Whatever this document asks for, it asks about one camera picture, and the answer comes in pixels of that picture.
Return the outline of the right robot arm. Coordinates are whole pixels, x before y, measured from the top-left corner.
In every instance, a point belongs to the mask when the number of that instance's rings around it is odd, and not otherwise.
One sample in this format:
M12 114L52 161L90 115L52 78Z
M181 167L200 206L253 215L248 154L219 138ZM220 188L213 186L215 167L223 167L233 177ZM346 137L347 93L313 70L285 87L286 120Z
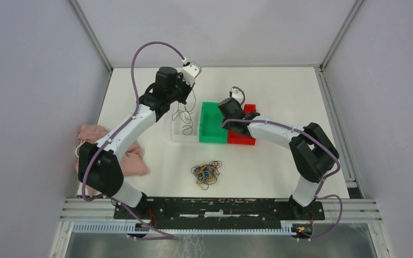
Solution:
M323 129L316 123L297 127L271 121L258 112L245 113L232 97L220 102L218 108L222 128L290 150L300 177L289 198L289 213L295 219L305 218L327 176L333 168L340 169L339 153Z

